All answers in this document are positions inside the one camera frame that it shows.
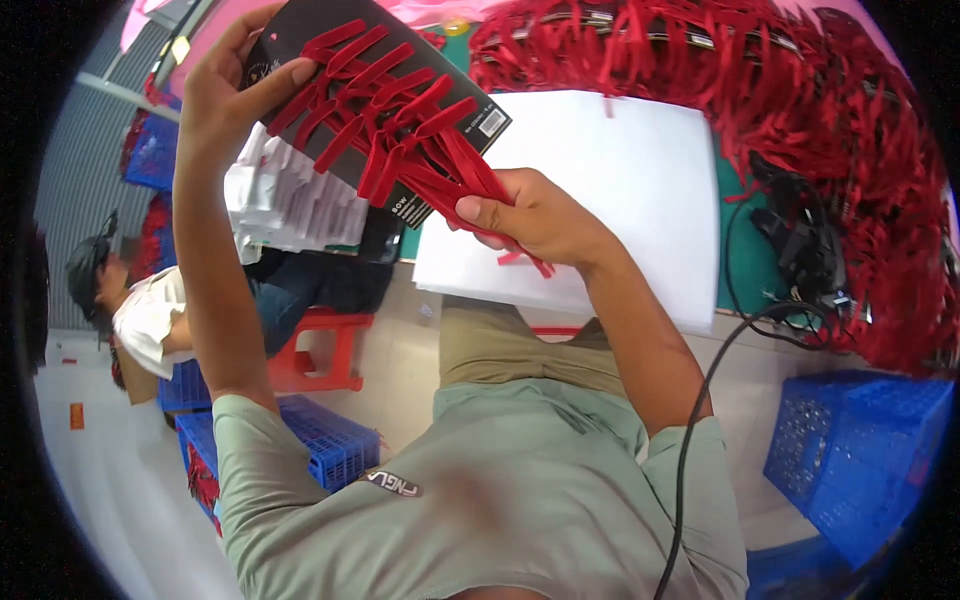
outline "black cap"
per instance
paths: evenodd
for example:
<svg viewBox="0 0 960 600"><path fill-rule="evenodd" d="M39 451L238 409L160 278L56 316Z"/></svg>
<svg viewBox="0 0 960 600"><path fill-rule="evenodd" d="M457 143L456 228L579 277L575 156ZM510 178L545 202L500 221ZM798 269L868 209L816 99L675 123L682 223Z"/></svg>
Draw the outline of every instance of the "black cap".
<svg viewBox="0 0 960 600"><path fill-rule="evenodd" d="M117 230L117 211L107 217L98 235L88 237L70 254L66 261L66 286L70 298L84 312L84 319L93 322L97 316L97 270L110 254L110 238Z"/></svg>

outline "black display card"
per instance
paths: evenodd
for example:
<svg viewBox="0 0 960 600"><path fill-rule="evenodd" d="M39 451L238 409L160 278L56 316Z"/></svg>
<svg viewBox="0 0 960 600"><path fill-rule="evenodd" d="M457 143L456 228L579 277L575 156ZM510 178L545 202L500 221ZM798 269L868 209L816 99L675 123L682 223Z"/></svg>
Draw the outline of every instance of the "black display card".
<svg viewBox="0 0 960 600"><path fill-rule="evenodd" d="M241 89L266 77L283 63L298 57L303 45L314 37L355 19L362 19L367 24L367 31L376 25L383 25L389 32L384 39L361 54L358 57L360 60L370 64L407 42L414 48L415 54L391 70L391 75L403 77L423 67L432 68L438 78L444 74L449 75L454 82L453 89L438 103L440 108L449 107L467 96L476 99L478 110L457 125L467 142L480 154L510 125L511 119L506 111L471 81L466 73L457 69L428 41L373 0L289 0L267 24L251 49L244 65ZM430 84L432 82L425 84L422 89L426 89ZM277 107L272 110L262 119L263 123L269 126L281 109L282 107ZM280 137L293 143L297 127L304 117L305 114L294 121ZM333 137L334 133L330 128L320 125L307 142L304 153L316 159ZM367 158L363 153L349 147L333 162L330 172L357 187L366 163ZM395 184L384 208L412 228L418 228L433 211L426 202L399 182Z"/></svg>

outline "barcode label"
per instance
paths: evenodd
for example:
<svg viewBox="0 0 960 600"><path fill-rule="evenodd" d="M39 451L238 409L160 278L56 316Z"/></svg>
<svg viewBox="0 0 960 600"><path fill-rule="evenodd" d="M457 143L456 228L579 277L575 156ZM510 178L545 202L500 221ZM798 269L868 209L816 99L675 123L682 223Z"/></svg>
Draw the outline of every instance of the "barcode label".
<svg viewBox="0 0 960 600"><path fill-rule="evenodd" d="M484 134L486 137L490 137L496 130L500 128L504 121L507 120L507 117L503 116L503 113L497 109L494 109L486 119L483 120L483 123L480 124L478 128L480 133Z"/></svg>
<svg viewBox="0 0 960 600"><path fill-rule="evenodd" d="M713 40L709 37L697 36L696 34L690 34L690 41L698 46L704 46L707 48L713 48Z"/></svg>
<svg viewBox="0 0 960 600"><path fill-rule="evenodd" d="M799 50L799 48L797 47L797 44L793 43L792 41L790 41L790 40L787 39L786 37L783 37L783 36L774 36L774 37L773 37L773 40L774 40L776 43L778 43L779 45L783 46L784 48L789 48L790 50L793 50L794 52L797 52L797 51Z"/></svg>

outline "white paper sheet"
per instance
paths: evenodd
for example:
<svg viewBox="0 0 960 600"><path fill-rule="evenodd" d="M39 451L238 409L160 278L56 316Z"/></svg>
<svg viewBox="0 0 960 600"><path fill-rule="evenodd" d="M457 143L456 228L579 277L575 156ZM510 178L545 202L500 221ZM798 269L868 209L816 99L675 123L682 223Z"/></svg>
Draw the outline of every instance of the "white paper sheet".
<svg viewBox="0 0 960 600"><path fill-rule="evenodd" d="M243 264L262 244L288 252L358 245L369 204L259 123L224 177L224 201Z"/></svg>
<svg viewBox="0 0 960 600"><path fill-rule="evenodd" d="M514 123L484 155L490 166L543 172L620 238L681 331L710 332L719 199L703 113L575 90L498 94L496 102ZM450 231L434 213L423 224L414 281L445 294L594 314L573 269L558 266L544 279L525 257L499 266L501 253Z"/></svg>

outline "khaki shorts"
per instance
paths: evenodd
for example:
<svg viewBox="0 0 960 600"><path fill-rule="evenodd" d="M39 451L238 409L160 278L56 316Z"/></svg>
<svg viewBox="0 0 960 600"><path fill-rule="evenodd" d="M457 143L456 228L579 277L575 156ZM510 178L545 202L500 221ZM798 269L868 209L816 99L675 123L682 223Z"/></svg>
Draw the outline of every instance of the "khaki shorts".
<svg viewBox="0 0 960 600"><path fill-rule="evenodd" d="M515 306L444 296L440 318L440 387L556 379L626 398L600 322L591 319L568 342L550 344L531 331Z"/></svg>

